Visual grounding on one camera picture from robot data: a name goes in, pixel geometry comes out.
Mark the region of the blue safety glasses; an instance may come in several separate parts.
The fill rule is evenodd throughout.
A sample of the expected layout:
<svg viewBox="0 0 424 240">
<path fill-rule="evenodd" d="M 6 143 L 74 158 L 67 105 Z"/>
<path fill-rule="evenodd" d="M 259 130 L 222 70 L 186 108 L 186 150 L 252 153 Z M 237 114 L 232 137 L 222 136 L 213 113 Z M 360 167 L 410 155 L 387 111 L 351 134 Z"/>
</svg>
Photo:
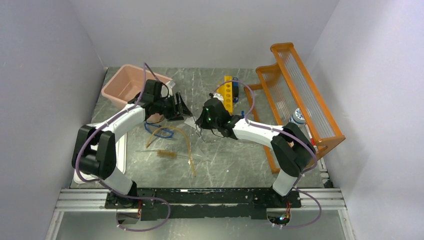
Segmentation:
<svg viewBox="0 0 424 240">
<path fill-rule="evenodd" d="M 174 136 L 174 132 L 168 128 L 161 128 L 160 124 L 156 123 L 144 123 L 144 129 L 149 133 L 153 134 L 157 138 L 171 139 Z"/>
</svg>

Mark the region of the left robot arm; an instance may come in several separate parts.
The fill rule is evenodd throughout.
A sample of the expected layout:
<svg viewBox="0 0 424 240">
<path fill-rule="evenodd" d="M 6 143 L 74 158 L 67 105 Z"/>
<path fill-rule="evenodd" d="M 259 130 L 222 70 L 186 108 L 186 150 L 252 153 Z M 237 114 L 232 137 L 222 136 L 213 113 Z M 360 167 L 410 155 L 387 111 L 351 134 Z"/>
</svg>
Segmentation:
<svg viewBox="0 0 424 240">
<path fill-rule="evenodd" d="M 126 208 L 138 203 L 139 194 L 137 184 L 117 167 L 116 142 L 154 114 L 162 115 L 170 122 L 193 115 L 178 92 L 168 90 L 163 96 L 164 86 L 159 80 L 146 80 L 142 91 L 121 111 L 96 125 L 83 125 L 77 132 L 71 165 L 78 178 L 84 183 L 91 181 L 106 185 Z"/>
</svg>

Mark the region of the brown test tube brush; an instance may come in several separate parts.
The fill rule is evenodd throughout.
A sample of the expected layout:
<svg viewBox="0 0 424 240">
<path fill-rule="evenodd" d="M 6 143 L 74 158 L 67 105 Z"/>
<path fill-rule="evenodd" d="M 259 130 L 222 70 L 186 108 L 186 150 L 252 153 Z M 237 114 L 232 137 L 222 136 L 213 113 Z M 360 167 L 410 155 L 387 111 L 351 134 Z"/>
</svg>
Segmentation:
<svg viewBox="0 0 424 240">
<path fill-rule="evenodd" d="M 176 158 L 183 158 L 183 159 L 190 159 L 188 155 L 181 155 L 178 154 L 176 151 L 172 150 L 166 150 L 162 148 L 154 148 L 154 149 L 139 149 L 136 150 L 137 153 L 156 153 L 157 156 L 160 156 L 162 158 L 170 158 L 170 159 L 176 159 Z"/>
</svg>

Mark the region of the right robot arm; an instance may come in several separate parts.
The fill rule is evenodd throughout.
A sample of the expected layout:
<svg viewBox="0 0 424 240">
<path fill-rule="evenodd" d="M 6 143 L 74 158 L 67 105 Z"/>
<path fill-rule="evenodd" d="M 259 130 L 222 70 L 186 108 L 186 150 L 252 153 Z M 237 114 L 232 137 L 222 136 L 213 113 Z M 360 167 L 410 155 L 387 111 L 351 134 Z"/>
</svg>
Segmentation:
<svg viewBox="0 0 424 240">
<path fill-rule="evenodd" d="M 216 97 L 204 103 L 195 124 L 201 129 L 217 130 L 225 138 L 250 141 L 273 150 L 280 167 L 269 197 L 275 207 L 288 202 L 288 193 L 311 160 L 316 159 L 315 148 L 296 124 L 268 125 L 231 115 Z"/>
</svg>

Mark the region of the metal forceps scissors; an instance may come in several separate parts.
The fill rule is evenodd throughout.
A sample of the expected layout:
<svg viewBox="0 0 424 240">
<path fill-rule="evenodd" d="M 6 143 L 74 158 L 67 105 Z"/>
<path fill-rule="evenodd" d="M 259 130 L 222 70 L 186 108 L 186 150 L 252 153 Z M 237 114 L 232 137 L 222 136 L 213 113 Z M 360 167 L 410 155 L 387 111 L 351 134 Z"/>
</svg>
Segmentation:
<svg viewBox="0 0 424 240">
<path fill-rule="evenodd" d="M 195 123 L 195 129 L 196 129 L 196 134 L 198 135 L 198 137 L 205 142 L 203 136 L 202 136 L 202 122 L 203 122 L 203 118 L 204 118 L 204 114 L 202 113 L 199 118 L 194 122 Z"/>
</svg>

